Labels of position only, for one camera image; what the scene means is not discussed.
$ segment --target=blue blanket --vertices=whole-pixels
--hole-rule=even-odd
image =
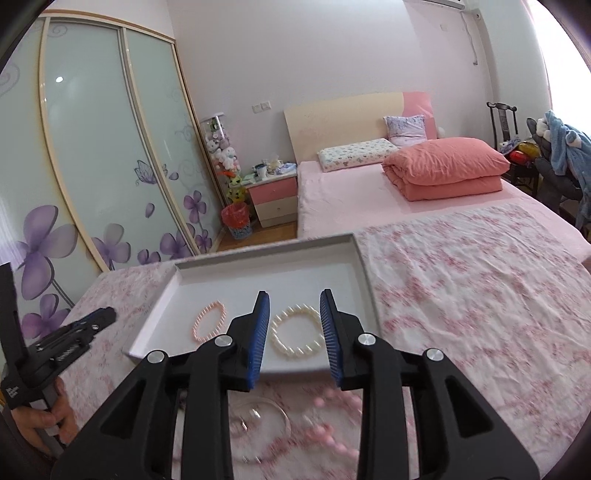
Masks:
[[[552,110],[546,113],[546,120],[550,127],[552,156],[550,163],[557,175],[565,175],[570,167],[571,172],[581,184],[583,200],[579,206],[576,227],[581,228],[591,220],[591,138],[570,125],[565,125]],[[581,147],[571,147],[568,144],[581,140]]]

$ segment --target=human hand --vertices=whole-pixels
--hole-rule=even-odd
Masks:
[[[22,437],[47,455],[51,455],[49,448],[43,443],[35,429],[44,430],[61,422],[59,437],[65,445],[68,445],[78,434],[74,411],[68,402],[63,380],[57,377],[54,386],[59,396],[51,408],[51,413],[31,407],[17,407],[11,410],[12,418]]]

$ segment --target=headboard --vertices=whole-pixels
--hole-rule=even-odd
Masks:
[[[323,148],[386,138],[383,117],[426,117],[427,138],[437,138],[431,99],[424,92],[368,93],[290,107],[284,111],[295,159],[316,160]]]

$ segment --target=frosted glass door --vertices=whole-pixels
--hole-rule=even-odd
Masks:
[[[63,202],[43,138],[42,26],[33,24],[0,74],[0,264],[10,262],[14,271],[27,343],[56,330],[99,275]]]
[[[158,188],[129,100],[116,29],[53,21],[50,133],[76,212],[112,270],[190,256]]]
[[[201,252],[206,252],[222,228],[222,205],[197,143],[172,46],[132,30],[127,31],[127,37],[139,101],[154,148],[166,165],[168,186],[186,222],[195,227]]]

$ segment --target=wooden floor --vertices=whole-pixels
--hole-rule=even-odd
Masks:
[[[252,226],[252,235],[244,240],[234,240],[230,232],[226,231],[226,235],[222,238],[217,251],[223,252],[225,250],[231,250],[232,248],[270,244],[273,242],[292,240],[294,238],[297,238],[297,222],[284,223],[283,225],[270,226],[269,228],[263,228],[261,227],[261,224],[257,222]]]

